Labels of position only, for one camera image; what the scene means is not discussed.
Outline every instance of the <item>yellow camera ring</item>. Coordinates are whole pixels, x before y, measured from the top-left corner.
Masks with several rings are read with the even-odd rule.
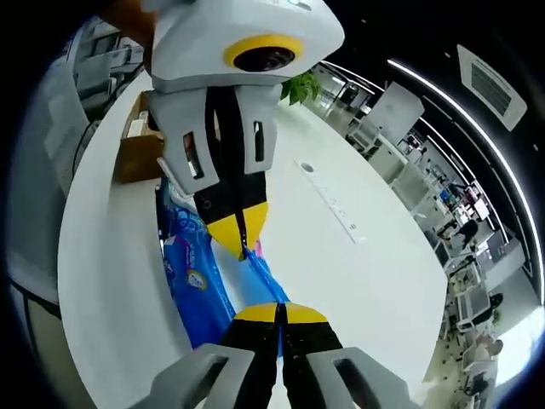
[[[229,66],[246,72],[278,70],[297,59],[303,44],[283,34],[247,37],[226,48],[223,60]]]

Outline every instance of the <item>black cable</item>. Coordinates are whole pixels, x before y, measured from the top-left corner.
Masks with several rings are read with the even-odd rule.
[[[118,93],[119,89],[123,87],[126,83],[129,81],[132,81],[135,77],[138,71],[144,66],[144,62],[142,61],[129,75],[127,75],[126,78],[121,81],[116,88],[113,90],[113,92],[110,94],[106,102],[102,105],[102,109],[100,110],[100,114],[96,116],[96,118],[90,119],[89,124],[87,127],[85,127],[85,130],[82,133],[81,138],[79,138],[79,142],[77,143],[76,152],[74,153],[74,158],[72,160],[72,179],[76,175],[76,161],[77,161],[77,154],[79,153],[79,149],[83,145],[83,139],[85,139],[85,134],[91,127],[91,125],[95,122],[96,119],[103,117],[106,115],[107,107],[108,105],[116,99],[116,94]]]

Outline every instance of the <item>cardboard box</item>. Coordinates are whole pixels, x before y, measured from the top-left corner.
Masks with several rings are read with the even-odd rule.
[[[150,130],[147,121],[142,126],[142,135],[128,137],[134,120],[145,117],[147,98],[150,91],[142,92],[130,110],[121,135],[114,180],[121,183],[147,181],[163,175],[157,159],[163,155],[164,138],[160,132]]]

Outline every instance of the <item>green leaves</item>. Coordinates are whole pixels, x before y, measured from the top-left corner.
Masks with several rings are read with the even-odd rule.
[[[282,83],[282,94],[280,100],[290,97],[290,105],[297,102],[302,103],[309,96],[315,100],[320,92],[318,79],[311,70],[304,72],[296,77]]]

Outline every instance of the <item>desk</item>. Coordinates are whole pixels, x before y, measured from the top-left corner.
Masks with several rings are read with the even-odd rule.
[[[140,75],[105,116],[77,169],[60,230],[66,339],[99,409],[136,403],[189,351],[161,263],[155,182],[112,185],[125,119],[150,88]],[[360,347],[415,388],[439,334],[443,269],[388,185],[332,128],[284,103],[277,123],[261,235],[272,273],[292,300],[325,314],[344,345]],[[350,239],[296,160],[319,172],[363,242]],[[270,407],[289,407],[281,377]]]

